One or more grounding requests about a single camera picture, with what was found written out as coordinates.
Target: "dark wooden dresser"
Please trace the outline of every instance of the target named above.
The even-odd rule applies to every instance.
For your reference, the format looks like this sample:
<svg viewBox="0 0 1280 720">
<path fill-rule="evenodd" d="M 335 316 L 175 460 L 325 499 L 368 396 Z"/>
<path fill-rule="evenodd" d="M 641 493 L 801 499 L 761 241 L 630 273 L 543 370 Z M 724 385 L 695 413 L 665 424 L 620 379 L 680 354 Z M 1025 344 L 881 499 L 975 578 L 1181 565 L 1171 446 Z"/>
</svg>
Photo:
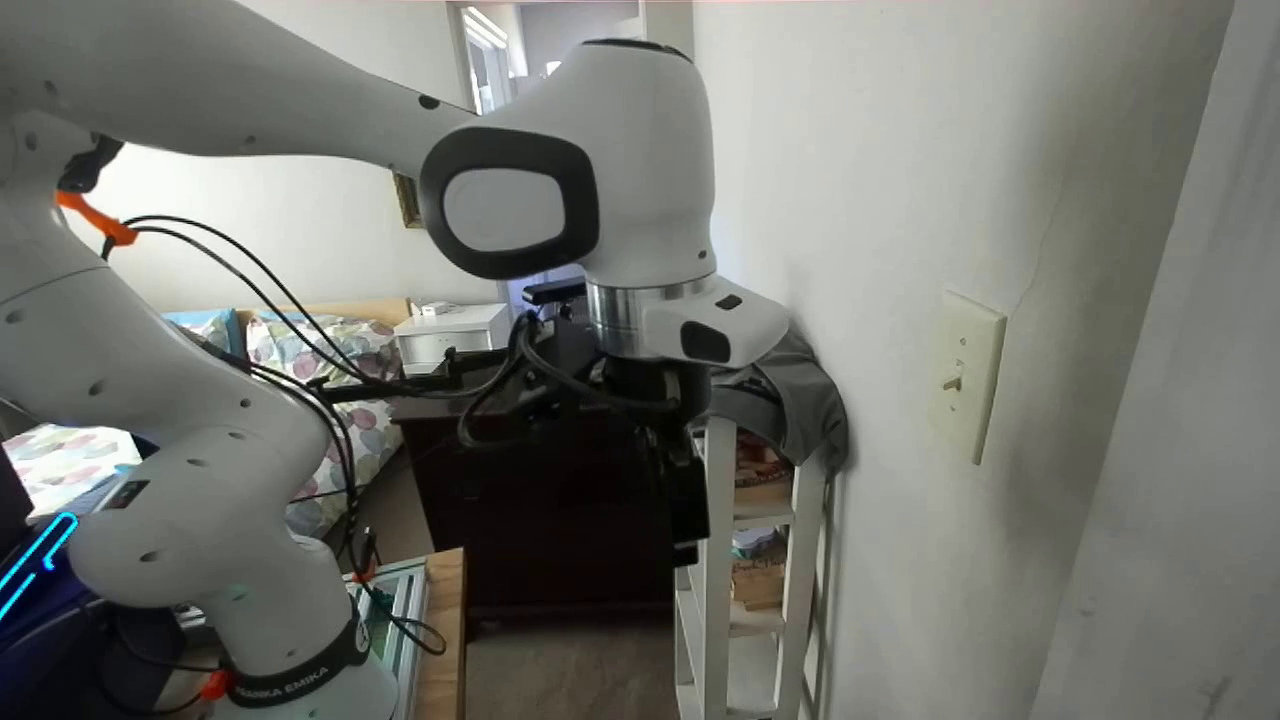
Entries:
<svg viewBox="0 0 1280 720">
<path fill-rule="evenodd" d="M 671 541 L 635 431 L 579 410 L 519 448 L 458 446 L 462 404 L 393 402 L 435 550 L 467 556 L 467 624 L 671 609 Z M 506 402 L 477 431 L 506 428 Z"/>
</svg>

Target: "floor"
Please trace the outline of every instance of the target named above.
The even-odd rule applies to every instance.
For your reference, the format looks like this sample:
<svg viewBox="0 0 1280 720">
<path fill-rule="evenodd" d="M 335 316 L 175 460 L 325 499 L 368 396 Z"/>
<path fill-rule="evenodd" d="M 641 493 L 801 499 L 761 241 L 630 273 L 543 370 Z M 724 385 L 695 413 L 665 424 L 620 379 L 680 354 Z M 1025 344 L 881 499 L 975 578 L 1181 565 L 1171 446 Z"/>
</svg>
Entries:
<svg viewBox="0 0 1280 720">
<path fill-rule="evenodd" d="M 379 556 L 432 550 L 408 460 L 365 499 Z M 678 720 L 668 619 L 501 624 L 467 645 L 467 720 Z"/>
</svg>

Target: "light switch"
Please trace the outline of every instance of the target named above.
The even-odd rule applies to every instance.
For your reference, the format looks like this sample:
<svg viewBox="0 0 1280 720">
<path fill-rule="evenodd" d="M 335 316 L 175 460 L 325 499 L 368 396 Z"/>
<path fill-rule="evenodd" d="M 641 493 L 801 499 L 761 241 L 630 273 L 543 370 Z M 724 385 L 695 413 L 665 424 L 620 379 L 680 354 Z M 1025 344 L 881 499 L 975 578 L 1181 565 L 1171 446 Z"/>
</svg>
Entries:
<svg viewBox="0 0 1280 720">
<path fill-rule="evenodd" d="M 932 428 L 973 463 L 984 460 L 1002 378 L 1005 316 L 964 297 L 945 297 L 932 366 Z"/>
</svg>

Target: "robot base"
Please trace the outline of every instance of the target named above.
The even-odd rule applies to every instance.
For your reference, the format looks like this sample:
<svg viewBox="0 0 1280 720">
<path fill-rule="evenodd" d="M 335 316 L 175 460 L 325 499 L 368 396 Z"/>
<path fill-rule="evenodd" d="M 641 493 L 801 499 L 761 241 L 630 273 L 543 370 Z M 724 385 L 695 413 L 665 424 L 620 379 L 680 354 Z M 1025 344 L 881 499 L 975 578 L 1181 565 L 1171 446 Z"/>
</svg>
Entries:
<svg viewBox="0 0 1280 720">
<path fill-rule="evenodd" d="M 390 667 L 368 656 L 355 667 L 346 667 L 325 689 L 273 704 L 273 710 L 241 710 L 233 701 L 219 701 L 212 710 L 212 720 L 393 720 L 395 717 L 395 684 Z"/>
</svg>

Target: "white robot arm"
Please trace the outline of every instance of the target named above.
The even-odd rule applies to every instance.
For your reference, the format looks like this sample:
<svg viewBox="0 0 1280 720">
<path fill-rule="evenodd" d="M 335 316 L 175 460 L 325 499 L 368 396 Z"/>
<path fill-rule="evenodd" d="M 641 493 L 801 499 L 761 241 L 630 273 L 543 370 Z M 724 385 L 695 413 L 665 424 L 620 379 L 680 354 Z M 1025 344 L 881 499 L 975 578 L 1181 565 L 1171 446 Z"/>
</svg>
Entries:
<svg viewBox="0 0 1280 720">
<path fill-rule="evenodd" d="M 320 151 L 421 175 L 429 229 L 477 277 L 577 260 L 624 362 L 749 366 L 788 322 L 717 279 L 711 150 L 694 63 L 587 46 L 474 122 L 233 0 L 0 0 L 0 396 L 162 446 L 73 541 L 75 578 L 135 609 L 201 606 L 235 672 L 215 717 L 393 717 L 333 554 L 280 510 L 325 428 L 174 335 L 54 216 L 91 131 L 175 151 Z"/>
</svg>

